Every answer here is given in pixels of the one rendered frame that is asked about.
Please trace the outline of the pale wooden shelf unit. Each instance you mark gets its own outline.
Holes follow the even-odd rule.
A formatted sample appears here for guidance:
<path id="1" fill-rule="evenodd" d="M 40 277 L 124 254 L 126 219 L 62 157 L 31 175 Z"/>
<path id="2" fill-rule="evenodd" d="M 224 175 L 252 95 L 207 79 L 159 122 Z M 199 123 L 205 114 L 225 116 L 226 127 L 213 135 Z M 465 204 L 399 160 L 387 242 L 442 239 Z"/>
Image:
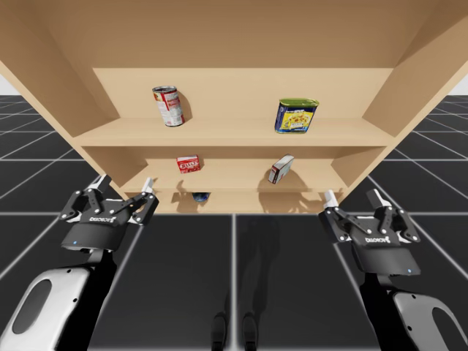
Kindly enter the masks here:
<path id="1" fill-rule="evenodd" d="M 152 178 L 165 213 L 317 213 L 468 75 L 468 0 L 0 0 L 0 75 L 122 197 Z M 306 133 L 275 131 L 284 98 L 319 102 Z"/>

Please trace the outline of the red and white can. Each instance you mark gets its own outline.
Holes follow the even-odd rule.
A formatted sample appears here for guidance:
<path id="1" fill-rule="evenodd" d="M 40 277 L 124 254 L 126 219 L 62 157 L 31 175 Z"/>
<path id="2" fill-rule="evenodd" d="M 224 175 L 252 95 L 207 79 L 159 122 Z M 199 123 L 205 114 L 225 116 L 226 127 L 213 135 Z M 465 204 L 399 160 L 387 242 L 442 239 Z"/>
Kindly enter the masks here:
<path id="1" fill-rule="evenodd" d="M 165 125 L 167 127 L 182 125 L 185 120 L 177 88 L 158 86 L 153 88 L 152 92 Z"/>

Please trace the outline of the green and blue rectangular can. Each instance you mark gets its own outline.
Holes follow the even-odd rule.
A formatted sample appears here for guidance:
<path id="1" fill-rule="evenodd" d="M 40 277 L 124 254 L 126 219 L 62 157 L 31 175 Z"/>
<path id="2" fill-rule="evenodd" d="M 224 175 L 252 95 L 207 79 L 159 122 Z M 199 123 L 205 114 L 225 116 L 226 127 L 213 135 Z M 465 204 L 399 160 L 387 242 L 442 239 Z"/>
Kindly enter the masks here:
<path id="1" fill-rule="evenodd" d="M 278 133 L 306 133 L 319 102 L 315 99 L 284 98 L 279 100 L 275 131 Z"/>

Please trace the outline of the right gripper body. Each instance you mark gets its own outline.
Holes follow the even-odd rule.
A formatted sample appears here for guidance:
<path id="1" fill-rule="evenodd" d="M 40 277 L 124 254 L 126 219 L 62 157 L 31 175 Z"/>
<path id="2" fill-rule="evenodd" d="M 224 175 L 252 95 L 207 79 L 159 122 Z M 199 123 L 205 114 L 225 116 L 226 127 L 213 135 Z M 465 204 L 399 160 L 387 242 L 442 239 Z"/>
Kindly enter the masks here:
<path id="1" fill-rule="evenodd" d="M 386 244 L 377 232 L 377 220 L 373 216 L 357 216 L 370 233 L 352 233 L 352 255 L 358 269 L 377 275 L 419 275 L 421 269 L 406 243 Z"/>

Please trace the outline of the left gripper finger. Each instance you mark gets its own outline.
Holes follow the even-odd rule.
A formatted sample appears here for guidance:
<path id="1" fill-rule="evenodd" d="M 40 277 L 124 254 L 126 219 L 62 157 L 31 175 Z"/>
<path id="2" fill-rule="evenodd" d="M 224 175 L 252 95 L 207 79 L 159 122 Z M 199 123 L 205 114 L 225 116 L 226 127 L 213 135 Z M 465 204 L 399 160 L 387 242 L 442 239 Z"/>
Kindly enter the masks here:
<path id="1" fill-rule="evenodd" d="M 151 221 L 159 200 L 153 191 L 153 179 L 147 178 L 142 191 L 125 201 L 112 202 L 109 208 L 110 217 L 116 225 L 136 224 L 145 226 Z"/>
<path id="2" fill-rule="evenodd" d="M 64 209 L 58 215 L 58 218 L 69 223 L 79 222 L 87 205 L 89 205 L 88 209 L 92 213 L 101 214 L 103 212 L 102 203 L 104 201 L 102 194 L 109 187 L 110 182 L 110 176 L 106 174 L 99 175 L 84 190 L 73 192 Z"/>

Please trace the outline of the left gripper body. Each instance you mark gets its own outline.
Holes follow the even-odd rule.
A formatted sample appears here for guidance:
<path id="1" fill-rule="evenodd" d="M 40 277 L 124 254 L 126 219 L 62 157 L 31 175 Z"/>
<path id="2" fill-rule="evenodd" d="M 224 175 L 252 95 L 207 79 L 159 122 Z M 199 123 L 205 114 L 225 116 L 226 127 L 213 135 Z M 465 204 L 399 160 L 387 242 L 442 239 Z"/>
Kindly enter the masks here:
<path id="1" fill-rule="evenodd" d="M 120 247 L 131 217 L 127 202 L 106 199 L 100 206 L 99 214 L 91 209 L 84 211 L 62 241 L 62 248 L 114 252 Z"/>

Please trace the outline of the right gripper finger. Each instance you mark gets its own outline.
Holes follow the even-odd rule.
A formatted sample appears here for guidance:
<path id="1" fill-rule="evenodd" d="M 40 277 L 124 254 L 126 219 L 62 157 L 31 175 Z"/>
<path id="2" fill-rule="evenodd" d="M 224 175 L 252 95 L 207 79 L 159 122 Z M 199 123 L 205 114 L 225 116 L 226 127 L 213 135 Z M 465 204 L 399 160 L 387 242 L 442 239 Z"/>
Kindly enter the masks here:
<path id="1" fill-rule="evenodd" d="M 369 234 L 369 227 L 365 226 L 361 220 L 340 209 L 333 190 L 329 189 L 324 196 L 325 204 L 318 217 L 332 242 L 351 241 L 354 230 Z"/>
<path id="2" fill-rule="evenodd" d="M 420 242 L 420 236 L 405 210 L 384 200 L 377 189 L 369 190 L 366 195 L 374 208 L 377 232 L 386 244 Z"/>

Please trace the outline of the red and white carton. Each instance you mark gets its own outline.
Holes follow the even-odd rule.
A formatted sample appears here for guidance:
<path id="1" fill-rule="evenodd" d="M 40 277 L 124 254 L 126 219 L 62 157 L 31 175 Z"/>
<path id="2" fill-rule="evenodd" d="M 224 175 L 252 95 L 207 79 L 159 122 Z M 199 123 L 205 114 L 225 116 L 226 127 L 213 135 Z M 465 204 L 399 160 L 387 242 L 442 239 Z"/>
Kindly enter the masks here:
<path id="1" fill-rule="evenodd" d="M 293 163 L 294 156 L 290 154 L 284 155 L 279 159 L 275 164 L 273 164 L 268 180 L 272 184 L 277 184 L 284 176 L 289 172 L 291 165 Z"/>

